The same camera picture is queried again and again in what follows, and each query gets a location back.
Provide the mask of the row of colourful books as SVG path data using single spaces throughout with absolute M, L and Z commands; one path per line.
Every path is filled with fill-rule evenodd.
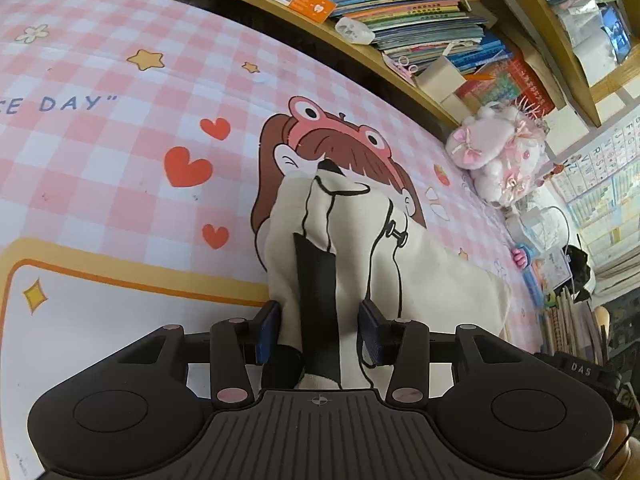
M 466 116 L 490 102 L 506 101 L 535 117 L 555 109 L 544 86 L 544 62 L 517 30 L 498 24 L 480 0 L 333 0 L 330 19 L 343 16 L 375 33 L 368 47 L 410 84 L 446 56 L 466 83 L 439 103 Z

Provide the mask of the pink checkered table mat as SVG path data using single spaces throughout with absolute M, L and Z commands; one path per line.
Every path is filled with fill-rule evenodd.
M 502 219 L 431 128 L 279 41 L 171 0 L 1 0 L 1 474 L 40 475 L 43 391 L 164 323 L 262 292 L 250 212 L 262 126 L 300 99 L 384 140 L 428 229 L 512 290 L 506 333 L 537 350 Z

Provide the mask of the small white plastic item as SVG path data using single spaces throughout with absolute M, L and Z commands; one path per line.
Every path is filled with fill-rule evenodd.
M 368 46 L 375 40 L 375 33 L 360 21 L 343 16 L 335 23 L 335 31 L 350 44 Z

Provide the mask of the wooden bookshelf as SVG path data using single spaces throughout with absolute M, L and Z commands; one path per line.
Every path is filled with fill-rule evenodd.
M 598 102 L 639 75 L 639 13 L 620 30 L 620 60 L 607 39 L 596 56 L 605 74 L 588 77 L 563 26 L 544 0 L 239 0 L 282 18 L 351 56 L 369 70 L 390 62 L 397 88 L 435 117 L 460 122 L 434 83 L 441 58 L 456 69 L 454 94 L 467 110 L 525 98 L 545 115 L 571 105 L 602 125 Z

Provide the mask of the small white beige box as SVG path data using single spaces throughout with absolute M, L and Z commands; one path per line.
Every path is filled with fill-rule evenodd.
M 466 79 L 446 56 L 440 56 L 414 77 L 418 88 L 433 101 L 441 103 L 466 83 Z

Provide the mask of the pink white bunny plush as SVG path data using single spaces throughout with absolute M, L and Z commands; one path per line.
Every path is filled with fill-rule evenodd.
M 508 208 L 528 192 L 546 150 L 548 127 L 508 102 L 490 102 L 448 136 L 452 162 L 469 171 L 485 203 Z

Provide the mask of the blue pink toy hand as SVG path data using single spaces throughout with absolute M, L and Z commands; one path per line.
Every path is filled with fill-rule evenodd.
M 524 244 L 517 244 L 511 248 L 511 256 L 513 262 L 521 271 L 529 296 L 532 297 L 535 307 L 542 308 L 544 306 L 544 293 L 534 272 L 532 251 Z

